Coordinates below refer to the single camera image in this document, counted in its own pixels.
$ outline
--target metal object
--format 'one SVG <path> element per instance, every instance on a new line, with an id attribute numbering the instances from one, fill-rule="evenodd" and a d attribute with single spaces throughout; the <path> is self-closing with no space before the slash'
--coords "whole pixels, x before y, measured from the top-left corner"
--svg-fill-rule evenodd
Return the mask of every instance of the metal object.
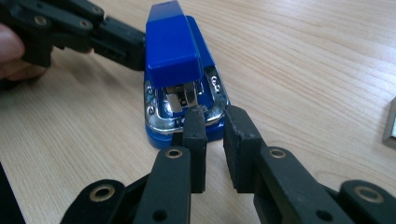
<path id="1" fill-rule="evenodd" d="M 390 102 L 387 125 L 382 141 L 386 146 L 396 149 L 396 98 Z"/>
<path id="2" fill-rule="evenodd" d="M 209 85 L 208 80 L 215 79 L 217 85 Z M 210 107 L 205 105 L 205 126 L 209 141 L 220 139 L 223 135 L 222 125 L 225 106 L 230 103 L 224 86 L 222 85 L 216 66 L 210 66 L 205 70 L 205 80 L 202 82 L 210 92 L 213 99 Z M 183 132 L 184 114 L 175 115 L 170 109 L 169 101 L 163 98 L 164 92 L 161 89 L 154 89 L 150 81 L 145 81 L 145 108 L 146 108 L 146 130 L 152 145 L 157 148 L 170 146 L 173 133 Z"/>
<path id="3" fill-rule="evenodd" d="M 277 158 L 277 159 L 283 159 L 286 157 L 285 151 L 278 149 L 278 148 L 273 148 L 269 150 L 269 153 L 272 157 Z"/>
<path id="4" fill-rule="evenodd" d="M 82 28 L 85 28 L 85 29 L 91 28 L 91 23 L 88 22 L 88 21 L 80 21 L 80 22 L 79 22 L 79 25 L 80 25 Z"/>
<path id="5" fill-rule="evenodd" d="M 96 14 L 102 14 L 104 13 L 103 10 L 99 7 L 92 7 L 92 11 Z"/>
<path id="6" fill-rule="evenodd" d="M 354 188 L 355 193 L 369 203 L 383 203 L 384 197 L 375 189 L 366 186 L 357 186 Z"/>
<path id="7" fill-rule="evenodd" d="M 42 16 L 35 16 L 35 23 L 37 25 L 47 25 L 47 20 Z"/>
<path id="8" fill-rule="evenodd" d="M 172 113 L 183 112 L 183 107 L 197 105 L 197 92 L 194 82 L 165 88 L 166 99 Z"/>
<path id="9" fill-rule="evenodd" d="M 93 202 L 99 203 L 110 199 L 116 190 L 112 185 L 104 184 L 94 188 L 90 193 L 90 199 Z"/>
<path id="10" fill-rule="evenodd" d="M 183 151 L 177 148 L 170 148 L 166 151 L 165 155 L 169 159 L 177 159 L 183 155 Z"/>

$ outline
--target wood grain surface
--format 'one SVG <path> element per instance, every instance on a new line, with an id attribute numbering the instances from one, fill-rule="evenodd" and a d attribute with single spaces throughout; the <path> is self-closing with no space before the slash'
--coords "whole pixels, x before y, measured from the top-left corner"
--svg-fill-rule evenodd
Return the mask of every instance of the wood grain surface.
<path id="1" fill-rule="evenodd" d="M 162 1 L 94 0 L 144 31 Z M 396 195 L 396 150 L 382 142 L 396 96 L 394 0 L 180 0 L 198 22 L 233 105 L 270 146 L 321 184 L 363 179 Z M 58 50 L 35 83 L 0 93 L 0 158 L 27 223 L 59 223 L 79 192 L 150 172 L 143 73 Z M 222 142 L 207 149 L 206 192 L 191 223 L 259 223 L 233 189 Z"/>

